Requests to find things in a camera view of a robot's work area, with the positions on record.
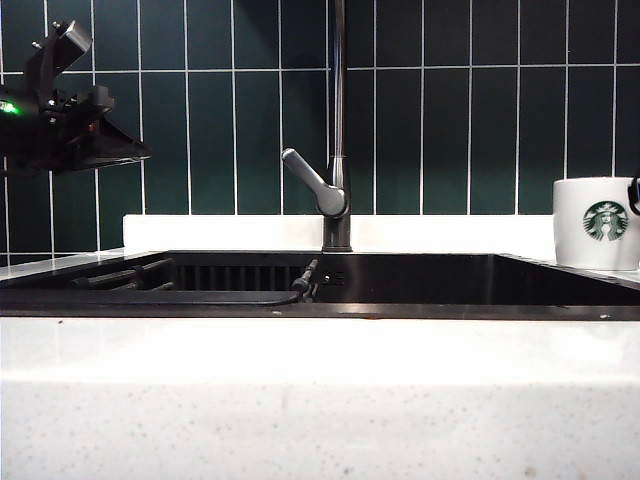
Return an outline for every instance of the mug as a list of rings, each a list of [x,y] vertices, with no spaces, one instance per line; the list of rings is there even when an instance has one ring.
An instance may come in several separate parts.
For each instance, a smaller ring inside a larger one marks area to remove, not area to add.
[[[629,208],[631,178],[590,177],[553,184],[556,261],[589,270],[636,270],[640,216]]]

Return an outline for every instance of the faucet handle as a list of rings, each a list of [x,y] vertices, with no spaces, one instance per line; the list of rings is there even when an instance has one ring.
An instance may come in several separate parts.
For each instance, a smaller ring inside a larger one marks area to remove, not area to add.
[[[347,209],[344,190],[327,184],[293,148],[282,152],[282,161],[316,196],[318,210],[326,217],[340,217]]]

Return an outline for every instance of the starbucks logo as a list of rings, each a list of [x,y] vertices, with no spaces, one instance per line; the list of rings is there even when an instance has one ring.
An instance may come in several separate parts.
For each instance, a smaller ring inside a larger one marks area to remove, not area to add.
[[[616,202],[598,202],[592,205],[582,219],[584,230],[598,241],[619,239],[627,230],[629,217],[624,207]]]

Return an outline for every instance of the sink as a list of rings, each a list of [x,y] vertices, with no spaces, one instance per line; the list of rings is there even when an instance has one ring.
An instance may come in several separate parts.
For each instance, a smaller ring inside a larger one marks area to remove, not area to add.
[[[449,305],[640,305],[640,285],[505,255],[324,255],[315,300]]]
[[[5,280],[0,314],[634,320],[640,284],[508,255],[167,251]]]

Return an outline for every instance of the faucet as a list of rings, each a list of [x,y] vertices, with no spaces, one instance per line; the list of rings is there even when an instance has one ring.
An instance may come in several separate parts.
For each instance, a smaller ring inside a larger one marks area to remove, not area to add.
[[[296,152],[287,148],[282,152],[283,163],[315,194],[318,210],[324,216],[324,252],[351,252],[351,186],[348,162],[344,155],[344,106],[346,62],[345,0],[335,0],[335,29],[333,38],[333,154],[329,158],[325,180]]]

